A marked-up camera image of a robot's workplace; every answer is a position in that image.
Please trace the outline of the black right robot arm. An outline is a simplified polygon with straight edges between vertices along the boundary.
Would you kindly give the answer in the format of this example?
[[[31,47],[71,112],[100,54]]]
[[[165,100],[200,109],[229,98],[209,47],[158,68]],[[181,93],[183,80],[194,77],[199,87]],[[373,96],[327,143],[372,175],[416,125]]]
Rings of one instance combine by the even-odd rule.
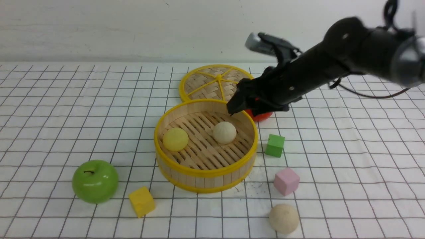
[[[367,28],[357,17],[334,23],[323,40],[305,52],[263,32],[250,34],[245,45],[276,56],[278,64],[253,80],[240,80],[227,103],[230,114],[286,112],[308,92],[333,80],[329,87],[335,88],[349,75],[369,74],[405,89],[424,83],[424,38],[413,29]]]

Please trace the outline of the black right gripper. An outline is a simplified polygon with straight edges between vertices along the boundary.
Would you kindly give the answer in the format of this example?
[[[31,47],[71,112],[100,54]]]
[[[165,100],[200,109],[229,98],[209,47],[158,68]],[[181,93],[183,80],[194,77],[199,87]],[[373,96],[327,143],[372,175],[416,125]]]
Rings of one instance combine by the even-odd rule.
[[[241,80],[226,104],[227,112],[234,115],[248,109],[282,111],[285,104],[348,72],[348,68],[319,43],[290,63],[253,80]]]

